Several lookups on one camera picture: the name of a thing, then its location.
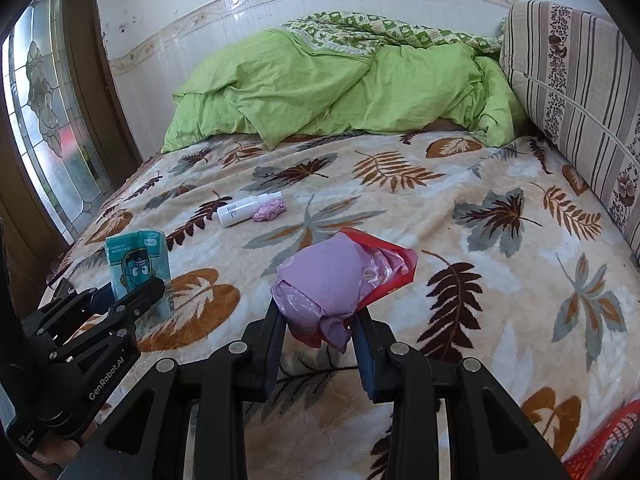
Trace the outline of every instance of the striped cushion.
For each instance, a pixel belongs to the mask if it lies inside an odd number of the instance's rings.
[[[574,165],[640,253],[640,65],[616,25],[521,0],[500,65],[527,115]]]

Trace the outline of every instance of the green duvet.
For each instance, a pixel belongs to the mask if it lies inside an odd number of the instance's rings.
[[[452,119],[489,146],[525,115],[498,64],[500,40],[353,12],[318,13],[216,51],[174,93],[162,150],[220,133],[391,134]]]

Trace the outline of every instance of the pink sponge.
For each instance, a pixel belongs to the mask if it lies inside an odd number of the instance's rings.
[[[284,213],[287,207],[284,205],[284,200],[279,198],[272,198],[267,200],[264,205],[258,209],[258,212],[254,215],[254,222],[267,222],[273,220],[280,213]]]

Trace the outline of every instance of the white bottle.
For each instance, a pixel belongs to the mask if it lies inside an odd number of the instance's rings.
[[[282,193],[264,193],[262,195],[252,195],[237,202],[218,208],[218,218],[222,227],[229,227],[238,222],[242,222],[251,218],[258,212],[264,204],[274,198],[282,199]]]

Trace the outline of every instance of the leaf pattern blanket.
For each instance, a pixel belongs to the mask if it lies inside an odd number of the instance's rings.
[[[558,456],[638,392],[638,269],[546,140],[502,149],[465,132],[287,140],[269,152],[257,136],[216,136],[160,156],[67,253],[65,276],[83,290],[110,280],[107,236],[153,228],[168,239],[175,314],[140,339],[142,357],[103,415],[162,356],[203,359],[239,338],[264,315],[275,267],[344,226],[419,255],[415,281],[372,316],[430,358],[479,358]],[[275,190],[286,213],[222,228],[221,205]],[[249,476],[380,478],[391,409],[367,399],[351,346],[340,355],[287,335],[271,399],[246,405]],[[445,433],[440,445],[446,457]]]

